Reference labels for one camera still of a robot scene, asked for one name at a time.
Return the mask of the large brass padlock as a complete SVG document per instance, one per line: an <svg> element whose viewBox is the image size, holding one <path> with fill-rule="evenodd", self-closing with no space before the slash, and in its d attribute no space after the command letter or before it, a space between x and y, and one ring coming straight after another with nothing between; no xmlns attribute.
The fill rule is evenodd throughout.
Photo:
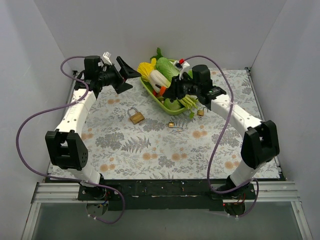
<svg viewBox="0 0 320 240"><path fill-rule="evenodd" d="M142 122L145 119L143 114L140 111L138 111L135 107L130 107L127 110L127 114L129 115L129 118L134 125Z"/></svg>

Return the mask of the orange black padlock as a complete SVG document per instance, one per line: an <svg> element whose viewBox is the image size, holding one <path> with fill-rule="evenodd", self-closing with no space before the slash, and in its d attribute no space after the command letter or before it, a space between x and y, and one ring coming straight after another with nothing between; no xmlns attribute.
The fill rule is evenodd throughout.
<svg viewBox="0 0 320 240"><path fill-rule="evenodd" d="M167 88L165 86L162 86L159 90L159 95L163 96L163 94L166 92Z"/></svg>

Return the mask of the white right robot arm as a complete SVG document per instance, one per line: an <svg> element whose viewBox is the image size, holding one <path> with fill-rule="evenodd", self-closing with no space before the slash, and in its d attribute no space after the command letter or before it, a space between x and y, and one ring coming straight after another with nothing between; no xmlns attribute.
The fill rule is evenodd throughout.
<svg viewBox="0 0 320 240"><path fill-rule="evenodd" d="M241 135L242 160L224 185L211 188L216 194L239 198L256 172L280 153L276 124L252 116L234 102L232 92L227 93L213 85L210 70L205 64L194 66L192 75L182 70L172 78L170 87L162 89L160 94L171 101L181 100L187 95L196 96L208 110L224 118L226 126L231 125Z"/></svg>

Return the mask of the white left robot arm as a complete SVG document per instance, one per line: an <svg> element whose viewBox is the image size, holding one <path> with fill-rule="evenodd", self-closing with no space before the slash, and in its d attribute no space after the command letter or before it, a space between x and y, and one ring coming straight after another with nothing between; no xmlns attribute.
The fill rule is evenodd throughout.
<svg viewBox="0 0 320 240"><path fill-rule="evenodd" d="M112 86L117 94L132 88L128 79L139 78L140 73L131 68L123 59L116 58L120 69L110 61L110 53L102 56L83 57L84 70L76 78L71 106L69 106L54 131L45 135L52 165L67 170L84 187L84 191L95 200L103 199L106 187L100 183L103 176L88 163L89 153L81 135L90 108L97 100L103 87Z"/></svg>

